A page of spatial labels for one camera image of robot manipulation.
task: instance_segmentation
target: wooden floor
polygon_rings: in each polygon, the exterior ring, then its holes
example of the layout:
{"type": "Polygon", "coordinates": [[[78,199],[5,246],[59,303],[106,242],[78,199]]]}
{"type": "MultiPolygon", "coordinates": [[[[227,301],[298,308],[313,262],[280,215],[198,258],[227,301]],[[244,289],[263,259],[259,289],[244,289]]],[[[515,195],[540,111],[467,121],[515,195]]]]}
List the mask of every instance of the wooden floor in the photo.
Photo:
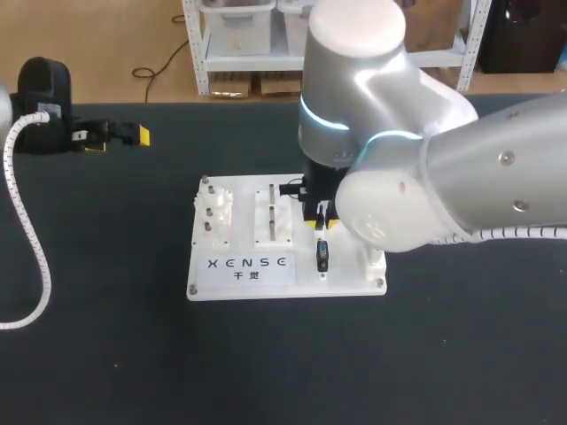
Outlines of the wooden floor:
{"type": "MultiPolygon", "coordinates": [[[[64,62],[76,103],[143,102],[147,81],[132,77],[138,66],[160,69],[184,41],[181,0],[3,0],[0,13],[0,79],[16,89],[26,59],[64,62]]],[[[454,84],[456,70],[431,73],[454,84]]],[[[472,93],[533,93],[567,89],[567,73],[476,75],[472,93]]],[[[150,102],[206,102],[194,81],[189,47],[156,79],[150,102]]]]}

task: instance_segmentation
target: white plastic block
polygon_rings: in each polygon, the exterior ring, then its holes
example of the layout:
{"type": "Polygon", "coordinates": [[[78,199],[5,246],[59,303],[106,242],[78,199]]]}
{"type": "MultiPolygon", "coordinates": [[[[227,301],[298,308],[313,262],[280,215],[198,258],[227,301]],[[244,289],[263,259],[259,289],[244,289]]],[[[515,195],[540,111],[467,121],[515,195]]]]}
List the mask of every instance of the white plastic block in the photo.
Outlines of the white plastic block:
{"type": "Polygon", "coordinates": [[[280,197],[274,189],[275,202],[270,204],[269,189],[256,191],[254,218],[254,243],[257,247],[291,246],[291,198],[280,197]],[[274,234],[270,230],[270,207],[274,208],[274,234]]]}
{"type": "Polygon", "coordinates": [[[222,186],[201,181],[194,205],[193,246],[228,248],[232,225],[232,193],[222,186]]]}

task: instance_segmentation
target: gray robot arm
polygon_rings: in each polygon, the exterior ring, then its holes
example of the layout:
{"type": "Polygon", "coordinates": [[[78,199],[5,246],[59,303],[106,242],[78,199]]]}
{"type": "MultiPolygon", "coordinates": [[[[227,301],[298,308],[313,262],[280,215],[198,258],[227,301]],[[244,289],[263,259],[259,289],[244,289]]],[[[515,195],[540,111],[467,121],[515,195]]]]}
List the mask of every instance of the gray robot arm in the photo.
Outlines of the gray robot arm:
{"type": "Polygon", "coordinates": [[[348,169],[335,196],[341,222],[384,251],[563,237],[567,96],[477,120],[410,63],[400,28],[391,0],[321,0],[312,13],[299,144],[318,164],[348,169]]]}

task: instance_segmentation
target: metal shelf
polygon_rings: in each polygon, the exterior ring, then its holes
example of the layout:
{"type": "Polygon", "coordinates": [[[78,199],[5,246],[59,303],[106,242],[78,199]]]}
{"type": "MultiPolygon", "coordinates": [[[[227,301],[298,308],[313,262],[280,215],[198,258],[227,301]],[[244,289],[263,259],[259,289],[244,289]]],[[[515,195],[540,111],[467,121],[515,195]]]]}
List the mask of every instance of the metal shelf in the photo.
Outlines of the metal shelf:
{"type": "MultiPolygon", "coordinates": [[[[410,53],[410,58],[422,68],[461,66],[457,88],[460,91],[466,90],[477,60],[478,48],[491,2],[492,0],[471,1],[470,36],[467,44],[458,31],[451,49],[410,53]]],[[[288,53],[284,19],[281,14],[276,13],[273,18],[272,49],[269,55],[220,56],[216,53],[218,50],[215,48],[214,35],[210,34],[208,28],[201,36],[196,1],[183,0],[183,9],[199,94],[208,95],[208,72],[301,71],[303,69],[303,57],[293,57],[288,53]]]]}

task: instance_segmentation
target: storage bin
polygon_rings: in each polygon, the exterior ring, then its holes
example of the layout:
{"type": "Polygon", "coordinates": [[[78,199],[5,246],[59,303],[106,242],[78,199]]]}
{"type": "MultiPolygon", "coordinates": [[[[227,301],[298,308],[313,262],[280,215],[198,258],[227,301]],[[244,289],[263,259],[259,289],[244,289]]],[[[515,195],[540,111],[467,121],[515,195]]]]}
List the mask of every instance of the storage bin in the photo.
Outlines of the storage bin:
{"type": "Polygon", "coordinates": [[[267,55],[276,0],[199,0],[220,56],[267,55]]]}
{"type": "Polygon", "coordinates": [[[316,0],[278,0],[277,9],[283,13],[287,47],[292,56],[304,56],[309,28],[309,15],[316,0]]]}

